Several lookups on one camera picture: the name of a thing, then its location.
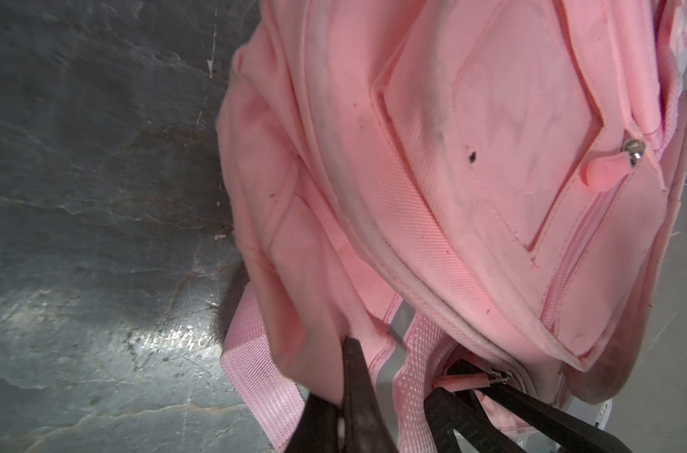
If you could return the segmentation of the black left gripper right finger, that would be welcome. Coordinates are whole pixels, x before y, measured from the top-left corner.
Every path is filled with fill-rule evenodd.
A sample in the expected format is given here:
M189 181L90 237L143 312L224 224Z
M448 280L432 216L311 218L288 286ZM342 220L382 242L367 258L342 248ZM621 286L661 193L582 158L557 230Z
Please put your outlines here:
M345 338L343 341L343 375L343 451L396 452L357 339Z

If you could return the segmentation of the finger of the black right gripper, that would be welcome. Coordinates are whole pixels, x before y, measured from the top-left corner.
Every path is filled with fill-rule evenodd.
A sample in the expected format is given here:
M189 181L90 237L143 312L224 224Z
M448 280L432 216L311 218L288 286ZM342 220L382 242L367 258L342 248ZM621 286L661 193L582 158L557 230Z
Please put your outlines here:
M457 433L475 452L524 452L481 411L443 388L426 398L424 413L438 452L462 452Z
M483 394L526 422L566 452L628 452L630 448L615 436L573 415L564 413L509 384L509 372L487 373L465 360L446 371L446 390L490 420L477 397Z

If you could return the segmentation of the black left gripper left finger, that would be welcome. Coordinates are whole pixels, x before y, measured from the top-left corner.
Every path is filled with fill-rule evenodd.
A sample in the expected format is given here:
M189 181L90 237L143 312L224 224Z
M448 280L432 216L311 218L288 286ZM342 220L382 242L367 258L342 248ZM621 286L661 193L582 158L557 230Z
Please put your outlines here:
M337 453L339 408L309 394L301 419L285 449L286 453Z

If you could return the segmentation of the pink school backpack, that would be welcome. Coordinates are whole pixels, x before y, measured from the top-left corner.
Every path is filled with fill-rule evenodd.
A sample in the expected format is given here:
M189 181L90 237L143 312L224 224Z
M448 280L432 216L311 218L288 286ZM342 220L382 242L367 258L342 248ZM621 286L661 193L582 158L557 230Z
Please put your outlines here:
M264 1L216 122L222 368L277 451L360 342L396 452L460 360L616 396L687 173L687 1Z

